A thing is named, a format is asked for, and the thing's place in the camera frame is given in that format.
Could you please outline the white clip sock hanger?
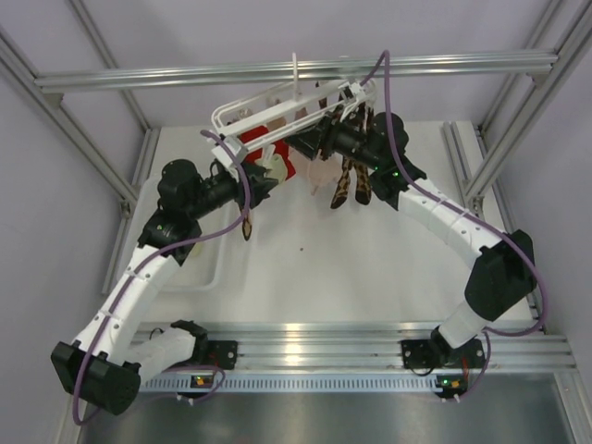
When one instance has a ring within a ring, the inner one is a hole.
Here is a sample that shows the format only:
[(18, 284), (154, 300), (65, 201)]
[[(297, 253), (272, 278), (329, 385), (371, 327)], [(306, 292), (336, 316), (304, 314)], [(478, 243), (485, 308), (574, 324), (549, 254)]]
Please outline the white clip sock hanger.
[[(325, 63), (318, 75), (309, 77), (306, 70), (311, 66), (294, 55), (287, 65), (287, 78), (281, 83), (216, 108), (211, 115), (215, 137), (239, 139), (245, 131), (266, 126), (266, 135), (245, 144), (249, 153), (316, 124), (334, 110), (345, 119), (359, 105), (372, 105), (376, 100), (376, 83), (356, 74), (351, 60), (341, 59), (335, 68)], [(368, 100), (346, 105), (339, 96), (339, 87), (354, 81), (367, 86)]]

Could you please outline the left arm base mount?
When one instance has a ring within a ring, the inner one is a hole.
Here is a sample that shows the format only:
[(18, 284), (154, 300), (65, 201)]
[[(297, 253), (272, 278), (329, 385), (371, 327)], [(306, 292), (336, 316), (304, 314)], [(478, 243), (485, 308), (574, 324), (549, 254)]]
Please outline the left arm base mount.
[(209, 340), (202, 364), (233, 370), (238, 359), (238, 346), (236, 340)]

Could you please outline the aluminium top crossbar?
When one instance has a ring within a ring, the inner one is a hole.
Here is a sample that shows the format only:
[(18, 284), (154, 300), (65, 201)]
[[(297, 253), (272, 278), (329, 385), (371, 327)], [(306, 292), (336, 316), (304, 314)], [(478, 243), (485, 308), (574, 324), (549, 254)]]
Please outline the aluminium top crossbar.
[[(559, 60), (550, 49), (462, 55), (392, 56), (394, 77), (473, 74), (545, 74)], [(37, 75), (34, 84), (45, 93), (124, 91), (238, 83), (273, 83), (363, 78), (384, 74), (372, 59), (253, 62), (181, 68), (109, 68)]]

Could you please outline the brown checkered sock right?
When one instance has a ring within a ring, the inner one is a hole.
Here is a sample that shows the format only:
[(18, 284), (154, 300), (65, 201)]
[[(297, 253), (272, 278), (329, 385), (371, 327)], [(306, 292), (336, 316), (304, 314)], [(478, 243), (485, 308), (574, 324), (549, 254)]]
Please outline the brown checkered sock right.
[(341, 175), (337, 182), (337, 187), (330, 202), (330, 209), (340, 208), (348, 199), (351, 185), (352, 160), (344, 157), (341, 164)]

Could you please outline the red sock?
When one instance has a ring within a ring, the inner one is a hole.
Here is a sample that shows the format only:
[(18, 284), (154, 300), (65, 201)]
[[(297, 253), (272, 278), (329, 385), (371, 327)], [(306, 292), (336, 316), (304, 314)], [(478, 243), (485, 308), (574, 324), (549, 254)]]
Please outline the red sock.
[[(268, 132), (269, 132), (268, 128), (266, 126), (261, 125), (256, 128), (253, 128), (253, 129), (243, 132), (242, 134), (239, 135), (239, 139), (242, 143), (247, 144), (248, 142), (251, 142), (253, 140), (256, 140), (256, 139), (266, 135)], [(248, 155), (245, 157), (244, 161), (254, 164), (257, 159), (260, 159), (262, 157), (262, 155), (263, 155), (263, 149), (258, 148), (256, 150), (253, 150), (252, 152), (249, 152)]]
[(284, 143), (283, 141), (276, 141), (275, 142), (275, 153), (279, 154), (287, 168), (287, 177), (286, 180), (292, 179), (295, 174), (295, 167), (290, 161), (290, 148), (289, 146)]

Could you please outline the pale green sock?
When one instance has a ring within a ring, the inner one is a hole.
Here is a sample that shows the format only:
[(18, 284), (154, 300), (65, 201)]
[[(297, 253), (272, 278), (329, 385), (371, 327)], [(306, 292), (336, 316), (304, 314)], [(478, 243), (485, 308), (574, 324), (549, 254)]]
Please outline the pale green sock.
[(204, 244), (202, 242), (197, 242), (194, 244), (191, 250), (191, 256), (199, 256), (203, 250)]
[(287, 168), (279, 154), (275, 153), (275, 146), (268, 145), (263, 150), (261, 158), (261, 166), (271, 169), (277, 178), (278, 182), (284, 182), (287, 177)]

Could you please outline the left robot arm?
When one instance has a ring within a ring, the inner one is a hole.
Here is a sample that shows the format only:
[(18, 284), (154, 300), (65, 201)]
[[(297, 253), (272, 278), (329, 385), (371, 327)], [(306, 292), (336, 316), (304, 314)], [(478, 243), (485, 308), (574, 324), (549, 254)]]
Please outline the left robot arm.
[(128, 410), (140, 387), (167, 369), (198, 367), (209, 355), (205, 328), (179, 320), (140, 346), (132, 340), (155, 297), (207, 241), (199, 221), (228, 203), (240, 214), (268, 198), (278, 185), (268, 168), (249, 162), (233, 177), (215, 161), (203, 178), (186, 159), (168, 163), (157, 184), (157, 208), (144, 225), (120, 281), (101, 309), (70, 343), (60, 341), (51, 362), (73, 402), (81, 401), (113, 415)]

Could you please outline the pink mesh garment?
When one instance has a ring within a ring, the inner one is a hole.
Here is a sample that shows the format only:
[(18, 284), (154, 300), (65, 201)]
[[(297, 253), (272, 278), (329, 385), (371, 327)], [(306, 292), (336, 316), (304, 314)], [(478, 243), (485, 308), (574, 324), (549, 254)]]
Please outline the pink mesh garment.
[(337, 180), (341, 175), (340, 163), (335, 158), (315, 159), (314, 161), (298, 158), (294, 162), (294, 167), (296, 174), (308, 182), (312, 195), (315, 195), (320, 188)]

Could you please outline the dark brown checkered sock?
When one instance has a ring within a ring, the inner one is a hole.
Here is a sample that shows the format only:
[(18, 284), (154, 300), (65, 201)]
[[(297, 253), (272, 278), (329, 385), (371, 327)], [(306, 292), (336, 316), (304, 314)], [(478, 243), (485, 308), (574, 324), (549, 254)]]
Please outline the dark brown checkered sock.
[[(358, 124), (358, 130), (366, 134), (368, 123), (373, 116), (373, 110), (368, 105), (360, 106), (362, 120)], [(372, 198), (372, 191), (369, 184), (368, 168), (362, 163), (355, 161), (353, 164), (356, 173), (355, 200), (358, 204), (369, 205)]]

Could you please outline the brown checkered sock left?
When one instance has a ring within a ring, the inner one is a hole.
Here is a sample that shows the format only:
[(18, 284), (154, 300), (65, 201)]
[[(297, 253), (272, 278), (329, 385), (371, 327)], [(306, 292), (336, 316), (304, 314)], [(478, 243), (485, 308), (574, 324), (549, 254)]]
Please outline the brown checkered sock left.
[(249, 241), (253, 234), (253, 217), (252, 212), (246, 213), (241, 222), (241, 233), (245, 241)]

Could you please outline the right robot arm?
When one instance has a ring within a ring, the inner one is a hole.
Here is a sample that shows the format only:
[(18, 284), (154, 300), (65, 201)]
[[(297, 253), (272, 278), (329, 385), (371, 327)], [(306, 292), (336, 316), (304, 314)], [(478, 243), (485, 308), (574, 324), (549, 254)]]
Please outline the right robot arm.
[(340, 154), (370, 169), (374, 195), (422, 224), (471, 269), (464, 300), (428, 340), (432, 366), (454, 366), (465, 345), (537, 286), (532, 239), (521, 230), (505, 233), (449, 199), (405, 154), (409, 135), (394, 113), (362, 124), (326, 115), (285, 139), (310, 159)]

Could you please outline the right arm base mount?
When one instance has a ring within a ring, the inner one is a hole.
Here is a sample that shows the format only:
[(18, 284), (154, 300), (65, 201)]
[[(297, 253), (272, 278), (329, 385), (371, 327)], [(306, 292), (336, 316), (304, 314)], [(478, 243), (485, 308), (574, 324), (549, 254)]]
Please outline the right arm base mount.
[(436, 358), (427, 339), (401, 341), (403, 368), (418, 376), (427, 376), (436, 368)]

